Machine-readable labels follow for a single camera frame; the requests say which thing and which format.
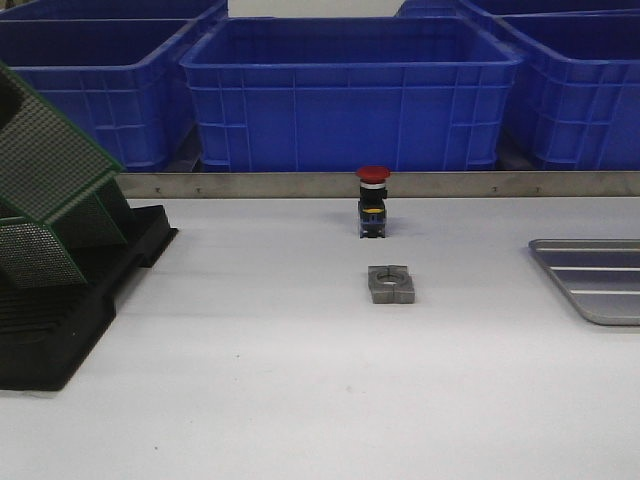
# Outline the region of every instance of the stainless steel tray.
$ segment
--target stainless steel tray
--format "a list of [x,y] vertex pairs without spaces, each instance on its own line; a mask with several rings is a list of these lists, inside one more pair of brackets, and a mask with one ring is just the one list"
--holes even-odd
[[584,318],[640,325],[640,240],[534,240],[529,247]]

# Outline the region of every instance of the white table surface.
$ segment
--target white table surface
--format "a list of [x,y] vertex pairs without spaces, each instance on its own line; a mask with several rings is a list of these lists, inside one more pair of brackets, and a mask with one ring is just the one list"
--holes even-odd
[[[527,251],[639,237],[640,199],[389,200],[384,240],[354,200],[165,205],[180,234],[67,387],[0,392],[0,479],[640,478],[640,330]],[[373,305],[376,264],[417,303]]]

